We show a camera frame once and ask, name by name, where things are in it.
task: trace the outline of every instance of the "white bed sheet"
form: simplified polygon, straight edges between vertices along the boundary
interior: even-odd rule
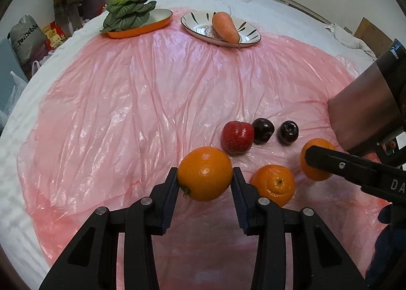
[[[274,0],[156,0],[160,8],[226,11],[260,24],[266,31],[287,35],[325,52],[343,55],[365,70],[372,59],[361,50],[338,43],[324,24]],[[36,126],[39,103],[81,48],[102,28],[105,14],[74,33],[40,68],[18,101],[0,139],[0,244],[9,260],[32,289],[39,288],[49,266],[42,255],[17,174],[16,156]]]

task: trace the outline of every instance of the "orange fruit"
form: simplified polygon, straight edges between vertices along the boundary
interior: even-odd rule
[[[230,186],[233,166],[220,149],[200,147],[181,161],[177,178],[185,196],[196,201],[212,201]]]
[[[324,181],[332,176],[331,173],[318,170],[315,167],[311,167],[306,163],[305,154],[306,150],[311,146],[319,146],[328,149],[335,150],[334,146],[329,143],[327,140],[322,138],[314,138],[309,140],[302,148],[302,152],[300,153],[300,167],[302,168],[303,173],[306,175],[307,178],[313,181]]]
[[[295,194],[295,177],[291,171],[281,165],[265,165],[251,178],[261,197],[284,206]]]

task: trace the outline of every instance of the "orange plate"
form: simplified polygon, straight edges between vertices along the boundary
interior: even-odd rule
[[[172,20],[172,11],[158,8],[151,11],[149,20],[141,27],[124,31],[109,31],[106,34],[111,38],[128,38],[150,33],[167,26]]]

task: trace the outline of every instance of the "dark cherry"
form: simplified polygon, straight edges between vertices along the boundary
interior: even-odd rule
[[[267,143],[275,132],[275,127],[270,120],[266,118],[257,118],[252,122],[254,128],[254,142],[257,145]]]
[[[283,145],[291,145],[299,137],[299,127],[293,121],[285,121],[278,129],[278,139]]]

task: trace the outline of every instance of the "carrot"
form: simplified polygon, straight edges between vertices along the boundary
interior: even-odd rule
[[[240,34],[234,26],[231,16],[225,12],[217,12],[212,19],[212,24],[216,32],[229,43],[240,42]]]

